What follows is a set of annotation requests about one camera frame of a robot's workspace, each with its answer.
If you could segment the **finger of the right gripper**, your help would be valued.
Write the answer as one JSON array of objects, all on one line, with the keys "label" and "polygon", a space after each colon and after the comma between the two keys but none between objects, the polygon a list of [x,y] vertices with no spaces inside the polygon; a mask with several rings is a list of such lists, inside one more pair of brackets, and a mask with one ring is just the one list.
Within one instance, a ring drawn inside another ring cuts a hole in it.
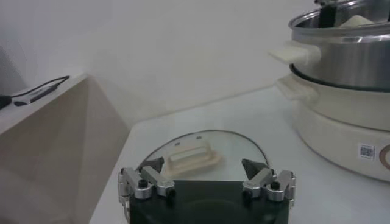
[{"label": "finger of the right gripper", "polygon": [[335,25],[337,0],[315,0],[320,6],[318,28],[331,28]]}]

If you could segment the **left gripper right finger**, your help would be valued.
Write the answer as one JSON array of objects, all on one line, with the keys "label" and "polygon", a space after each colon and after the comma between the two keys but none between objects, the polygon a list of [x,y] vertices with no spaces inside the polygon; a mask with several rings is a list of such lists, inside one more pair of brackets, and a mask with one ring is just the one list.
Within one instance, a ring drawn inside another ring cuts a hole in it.
[{"label": "left gripper right finger", "polygon": [[283,170],[279,174],[265,163],[242,159],[248,180],[243,182],[243,199],[250,203],[254,198],[265,196],[267,200],[295,202],[296,176],[292,171]]}]

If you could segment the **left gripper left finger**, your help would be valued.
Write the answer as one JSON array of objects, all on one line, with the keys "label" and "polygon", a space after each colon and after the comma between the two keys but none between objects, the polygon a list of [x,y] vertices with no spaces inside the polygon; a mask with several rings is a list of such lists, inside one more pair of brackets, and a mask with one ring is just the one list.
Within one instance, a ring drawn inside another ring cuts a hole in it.
[{"label": "left gripper left finger", "polygon": [[163,157],[143,161],[137,169],[123,167],[118,173],[118,200],[127,203],[133,196],[148,200],[155,192],[158,196],[172,200],[176,196],[175,182],[161,174]]}]

